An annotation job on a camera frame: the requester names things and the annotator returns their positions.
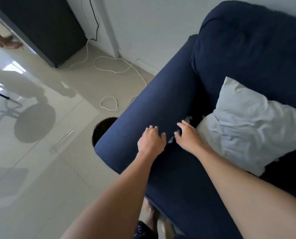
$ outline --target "blue sofa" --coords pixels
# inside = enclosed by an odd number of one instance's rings
[[[102,136],[95,152],[121,173],[149,125],[168,139],[187,116],[197,126],[215,108],[226,76],[296,108],[296,18],[222,2]],[[296,151],[269,164],[261,178],[296,196]],[[154,162],[146,197],[188,237],[242,238],[201,163],[175,142]]]

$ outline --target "person's left hand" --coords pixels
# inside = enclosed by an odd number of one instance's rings
[[[159,137],[158,127],[150,126],[146,128],[137,145],[139,152],[148,153],[156,158],[165,149],[166,144],[166,134],[162,133]]]

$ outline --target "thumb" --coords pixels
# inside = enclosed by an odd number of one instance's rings
[[[178,142],[180,141],[180,139],[181,139],[181,136],[180,136],[180,134],[179,134],[178,132],[174,132],[174,137],[175,137],[177,143],[178,143]]]
[[[165,132],[163,132],[161,134],[161,140],[164,141],[164,142],[166,142],[166,133]]]

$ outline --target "tiled floor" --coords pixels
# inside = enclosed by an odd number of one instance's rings
[[[0,97],[0,239],[59,238],[118,176],[94,153],[91,135],[99,121],[122,111],[99,103],[114,96],[122,107],[145,85],[133,69],[97,70],[94,59],[106,54],[89,50],[85,63],[67,71],[50,68],[27,47],[0,49],[0,92],[17,102]],[[63,66],[85,55],[83,48]],[[120,60],[97,65],[127,68]],[[147,82],[153,78],[138,71]],[[115,107],[113,100],[104,105]]]

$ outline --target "black cable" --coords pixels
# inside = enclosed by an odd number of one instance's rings
[[[91,6],[91,8],[92,8],[92,10],[93,10],[94,18],[95,18],[95,20],[96,20],[96,23],[97,23],[97,29],[96,29],[96,39],[91,39],[91,40],[94,40],[94,41],[96,41],[96,42],[97,42],[97,33],[98,33],[98,27],[99,27],[99,25],[98,25],[98,21],[97,21],[97,19],[96,19],[96,17],[95,17],[95,12],[94,12],[94,9],[93,9],[92,2],[91,2],[90,0],[89,0],[89,3],[90,3],[90,6]]]

